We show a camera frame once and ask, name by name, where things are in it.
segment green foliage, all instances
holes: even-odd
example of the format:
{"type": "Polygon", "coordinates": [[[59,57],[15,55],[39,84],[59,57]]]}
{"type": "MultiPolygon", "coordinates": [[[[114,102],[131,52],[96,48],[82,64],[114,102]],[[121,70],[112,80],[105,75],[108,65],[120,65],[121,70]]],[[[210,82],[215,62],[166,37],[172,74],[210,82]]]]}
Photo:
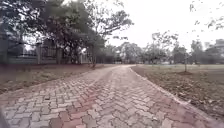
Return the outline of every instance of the green foliage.
{"type": "MultiPolygon", "coordinates": [[[[51,40],[54,46],[64,49],[66,56],[77,60],[83,48],[95,58],[95,51],[104,47],[105,36],[132,24],[124,10],[113,12],[94,0],[63,2],[3,0],[0,25],[7,27],[1,27],[1,37],[40,33],[42,40],[51,40]]],[[[123,6],[118,0],[113,3],[123,6]]]]}

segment tree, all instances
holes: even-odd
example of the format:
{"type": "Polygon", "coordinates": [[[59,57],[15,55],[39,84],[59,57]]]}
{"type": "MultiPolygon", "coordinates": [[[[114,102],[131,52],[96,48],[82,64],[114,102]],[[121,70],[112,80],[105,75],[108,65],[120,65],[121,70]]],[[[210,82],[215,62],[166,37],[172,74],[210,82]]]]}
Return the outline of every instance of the tree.
{"type": "Polygon", "coordinates": [[[173,49],[173,59],[174,63],[182,63],[185,64],[185,72],[187,72],[187,59],[189,55],[187,54],[187,50],[185,47],[180,47],[178,44],[175,45],[173,49]]]}
{"type": "MultiPolygon", "coordinates": [[[[90,19],[92,20],[90,27],[93,28],[96,35],[99,35],[102,38],[101,40],[105,40],[105,37],[111,35],[114,31],[127,29],[133,24],[128,18],[129,15],[124,10],[114,13],[112,10],[106,8],[103,3],[99,3],[96,0],[86,0],[84,3],[87,7],[90,19]]],[[[99,38],[94,38],[89,47],[89,50],[91,50],[92,53],[93,67],[95,67],[96,64],[95,52],[98,47],[102,46],[98,41],[99,38]]]]}
{"type": "Polygon", "coordinates": [[[124,42],[120,46],[120,55],[124,63],[137,63],[140,60],[141,48],[135,43],[124,42]]]}
{"type": "Polygon", "coordinates": [[[192,41],[191,44],[191,49],[192,49],[192,59],[195,64],[201,63],[202,58],[203,58],[203,48],[202,44],[199,40],[197,41],[192,41]]]}
{"type": "MultiPolygon", "coordinates": [[[[190,12],[197,12],[200,9],[200,5],[206,3],[206,1],[201,2],[200,0],[194,0],[192,1],[192,3],[190,4],[190,12]]],[[[212,10],[219,10],[221,8],[224,7],[224,3],[220,2],[217,3],[215,8],[210,8],[210,12],[212,12],[212,10]]],[[[214,27],[216,30],[217,29],[222,29],[224,27],[224,15],[219,15],[218,17],[209,17],[210,20],[206,21],[207,23],[205,23],[205,25],[208,28],[214,27]]],[[[200,24],[202,21],[196,20],[195,21],[195,25],[200,24]]]]}

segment fence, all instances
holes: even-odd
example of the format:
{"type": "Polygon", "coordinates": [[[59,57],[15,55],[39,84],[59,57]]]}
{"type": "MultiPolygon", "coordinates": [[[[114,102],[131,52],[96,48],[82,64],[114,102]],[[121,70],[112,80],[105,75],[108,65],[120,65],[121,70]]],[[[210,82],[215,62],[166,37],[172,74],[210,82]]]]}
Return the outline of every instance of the fence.
{"type": "MultiPolygon", "coordinates": [[[[63,60],[62,49],[26,44],[16,41],[0,40],[0,63],[7,64],[60,64],[63,60]]],[[[81,63],[88,63],[87,55],[80,56],[81,63]]]]}

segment paved walkway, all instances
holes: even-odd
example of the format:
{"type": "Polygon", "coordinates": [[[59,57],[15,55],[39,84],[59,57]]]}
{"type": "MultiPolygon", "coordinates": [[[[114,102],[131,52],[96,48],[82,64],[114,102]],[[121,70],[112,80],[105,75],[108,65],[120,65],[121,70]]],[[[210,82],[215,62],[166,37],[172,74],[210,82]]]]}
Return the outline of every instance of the paved walkway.
{"type": "Polygon", "coordinates": [[[7,93],[0,104],[11,128],[224,128],[128,66],[7,93]]]}

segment grass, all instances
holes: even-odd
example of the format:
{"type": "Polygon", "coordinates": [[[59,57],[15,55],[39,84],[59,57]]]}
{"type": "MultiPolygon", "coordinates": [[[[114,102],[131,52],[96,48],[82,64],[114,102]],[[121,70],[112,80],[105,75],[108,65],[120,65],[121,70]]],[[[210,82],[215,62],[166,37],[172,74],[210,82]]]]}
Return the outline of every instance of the grass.
{"type": "Polygon", "coordinates": [[[224,65],[138,65],[132,69],[216,119],[224,120],[224,65]]]}
{"type": "MultiPolygon", "coordinates": [[[[97,65],[96,68],[110,65],[97,65]]],[[[87,65],[11,65],[0,67],[0,94],[92,70],[87,65]]]]}

